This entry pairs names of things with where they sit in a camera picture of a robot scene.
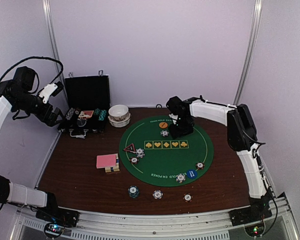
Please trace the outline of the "blue white poker chip stack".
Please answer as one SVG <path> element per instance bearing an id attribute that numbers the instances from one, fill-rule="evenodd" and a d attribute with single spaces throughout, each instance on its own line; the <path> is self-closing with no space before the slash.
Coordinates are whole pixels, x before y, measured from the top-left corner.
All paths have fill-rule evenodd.
<path id="1" fill-rule="evenodd" d="M 161 190 L 155 190 L 153 192 L 152 196 L 153 196 L 154 199 L 159 200 L 164 196 L 164 194 Z"/>

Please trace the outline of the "orange round blind button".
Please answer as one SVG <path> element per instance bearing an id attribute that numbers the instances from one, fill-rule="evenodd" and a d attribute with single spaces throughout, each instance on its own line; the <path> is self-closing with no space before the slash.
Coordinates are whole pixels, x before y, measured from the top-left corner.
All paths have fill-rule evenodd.
<path id="1" fill-rule="evenodd" d="M 165 121 L 159 123 L 159 127 L 161 129 L 167 129 L 168 126 L 169 126 L 169 124 L 167 122 L 165 122 Z"/>

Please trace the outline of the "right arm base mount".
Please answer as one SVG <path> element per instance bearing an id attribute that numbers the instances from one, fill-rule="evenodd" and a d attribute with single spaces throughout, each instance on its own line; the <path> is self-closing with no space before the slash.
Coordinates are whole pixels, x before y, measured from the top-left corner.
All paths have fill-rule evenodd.
<path id="1" fill-rule="evenodd" d="M 250 207 L 238 208 L 229 212 L 229 217 L 232 226 L 246 225 L 253 222 L 261 221 L 263 218 L 270 218 L 272 216 L 270 209 L 263 211 Z"/>

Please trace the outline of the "red playing card deck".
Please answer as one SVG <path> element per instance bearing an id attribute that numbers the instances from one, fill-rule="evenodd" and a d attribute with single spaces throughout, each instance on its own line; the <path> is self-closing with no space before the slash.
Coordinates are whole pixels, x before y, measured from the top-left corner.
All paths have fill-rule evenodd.
<path id="1" fill-rule="evenodd" d="M 105 154 L 96 156 L 96 168 L 104 169 L 115 167 L 117 163 L 117 154 Z"/>

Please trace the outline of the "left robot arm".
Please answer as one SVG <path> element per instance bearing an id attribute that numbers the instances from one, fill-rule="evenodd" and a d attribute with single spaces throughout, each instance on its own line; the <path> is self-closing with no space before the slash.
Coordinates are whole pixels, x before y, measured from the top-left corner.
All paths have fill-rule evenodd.
<path id="1" fill-rule="evenodd" d="M 38 95 L 33 95 L 26 91 L 20 82 L 8 80 L 0 83 L 0 130 L 8 113 L 17 113 L 20 110 L 27 116 L 36 116 L 49 127 L 61 123 L 65 117 L 59 108 L 53 108 L 49 98 L 56 96 L 63 88 L 62 82 L 58 81 L 46 85 Z M 7 203 L 40 208 L 51 222 L 62 218 L 62 211 L 53 193 L 13 183 L 0 175 L 0 204 Z"/>

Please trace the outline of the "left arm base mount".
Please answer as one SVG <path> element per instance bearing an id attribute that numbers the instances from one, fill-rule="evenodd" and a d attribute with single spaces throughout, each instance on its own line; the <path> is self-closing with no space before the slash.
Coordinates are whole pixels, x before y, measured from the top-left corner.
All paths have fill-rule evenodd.
<path id="1" fill-rule="evenodd" d="M 60 208 L 57 213 L 38 209 L 35 217 L 46 222 L 55 223 L 63 227 L 73 228 L 77 226 L 80 213 L 74 210 Z"/>

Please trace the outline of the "teal poker chip stack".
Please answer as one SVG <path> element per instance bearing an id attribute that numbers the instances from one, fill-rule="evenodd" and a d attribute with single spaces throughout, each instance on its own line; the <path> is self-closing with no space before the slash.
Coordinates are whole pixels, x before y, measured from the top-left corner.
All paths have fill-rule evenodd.
<path id="1" fill-rule="evenodd" d="M 140 195 L 139 188 L 135 185 L 130 186 L 128 188 L 128 195 L 133 199 L 137 198 Z"/>

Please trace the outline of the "red triangular all-in button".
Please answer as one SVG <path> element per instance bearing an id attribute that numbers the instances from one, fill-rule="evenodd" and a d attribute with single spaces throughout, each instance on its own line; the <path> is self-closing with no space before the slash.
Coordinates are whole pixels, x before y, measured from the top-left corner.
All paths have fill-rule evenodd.
<path id="1" fill-rule="evenodd" d="M 136 148 L 135 148 L 135 145 L 133 143 L 131 143 L 130 145 L 126 146 L 124 149 L 123 149 L 124 152 L 127 152 L 127 153 L 133 153 L 135 154 L 136 153 Z"/>

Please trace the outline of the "blue small blind button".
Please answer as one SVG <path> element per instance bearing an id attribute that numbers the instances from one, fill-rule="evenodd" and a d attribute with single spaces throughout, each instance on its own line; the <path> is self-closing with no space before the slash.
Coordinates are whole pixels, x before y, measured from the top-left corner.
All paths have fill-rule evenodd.
<path id="1" fill-rule="evenodd" d="M 196 170 L 194 169 L 189 169 L 187 172 L 186 172 L 186 176 L 187 178 L 189 179 L 196 179 L 197 176 L 198 176 L 198 173 Z"/>

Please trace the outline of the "brown poker chip stack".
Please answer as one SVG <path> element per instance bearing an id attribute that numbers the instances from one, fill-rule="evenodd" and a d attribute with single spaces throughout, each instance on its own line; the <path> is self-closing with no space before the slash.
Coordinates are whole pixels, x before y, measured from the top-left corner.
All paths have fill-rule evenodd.
<path id="1" fill-rule="evenodd" d="M 191 194 L 189 194 L 189 193 L 186 193 L 186 194 L 184 194 L 184 196 L 183 196 L 183 200 L 185 201 L 185 202 L 191 202 L 192 201 L 192 199 L 193 199 L 193 197 L 192 197 L 192 195 Z"/>

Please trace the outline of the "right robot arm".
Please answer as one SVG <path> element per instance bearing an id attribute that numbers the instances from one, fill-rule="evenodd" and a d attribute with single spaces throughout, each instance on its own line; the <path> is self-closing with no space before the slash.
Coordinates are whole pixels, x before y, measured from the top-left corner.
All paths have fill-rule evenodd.
<path id="1" fill-rule="evenodd" d="M 181 100 L 171 97 L 166 107 L 172 124 L 168 129 L 176 139 L 194 131 L 194 118 L 207 119 L 227 128 L 227 143 L 236 152 L 248 183 L 250 206 L 246 210 L 249 220 L 258 220 L 268 209 L 271 196 L 268 192 L 264 166 L 259 154 L 263 145 L 257 138 L 257 128 L 246 104 L 232 105 L 211 102 L 203 97 Z"/>

